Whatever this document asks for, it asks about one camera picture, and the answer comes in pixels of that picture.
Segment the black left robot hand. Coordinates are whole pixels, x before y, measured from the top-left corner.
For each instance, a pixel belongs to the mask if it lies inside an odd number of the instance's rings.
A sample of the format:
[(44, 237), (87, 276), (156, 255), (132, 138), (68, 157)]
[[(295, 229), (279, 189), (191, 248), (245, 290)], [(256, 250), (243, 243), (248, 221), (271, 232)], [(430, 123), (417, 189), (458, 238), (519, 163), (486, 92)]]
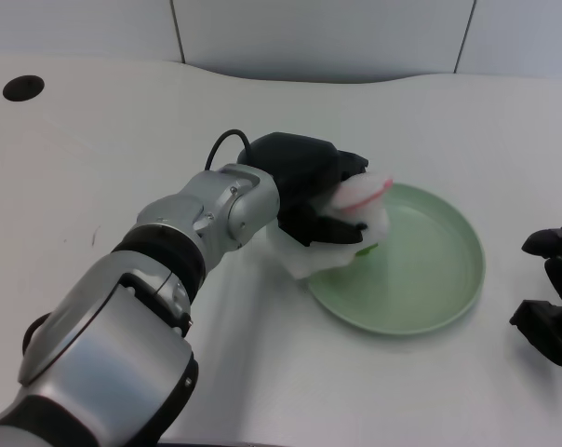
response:
[(314, 209), (312, 201), (368, 167), (368, 160), (337, 149), (331, 142), (274, 132), (250, 144), (237, 162), (263, 170), (275, 182), (279, 228), (308, 247), (313, 242), (351, 245), (363, 240), (363, 224), (344, 223)]

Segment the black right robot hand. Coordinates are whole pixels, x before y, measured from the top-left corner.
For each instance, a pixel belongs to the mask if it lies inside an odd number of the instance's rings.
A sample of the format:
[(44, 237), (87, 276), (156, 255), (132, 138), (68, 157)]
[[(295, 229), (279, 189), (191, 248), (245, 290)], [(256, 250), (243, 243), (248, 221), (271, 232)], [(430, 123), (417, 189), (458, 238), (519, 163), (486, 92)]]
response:
[[(522, 251), (544, 259), (547, 277), (562, 300), (562, 227), (531, 234), (522, 245)], [(562, 305), (525, 300), (509, 323), (544, 357), (562, 367)]]

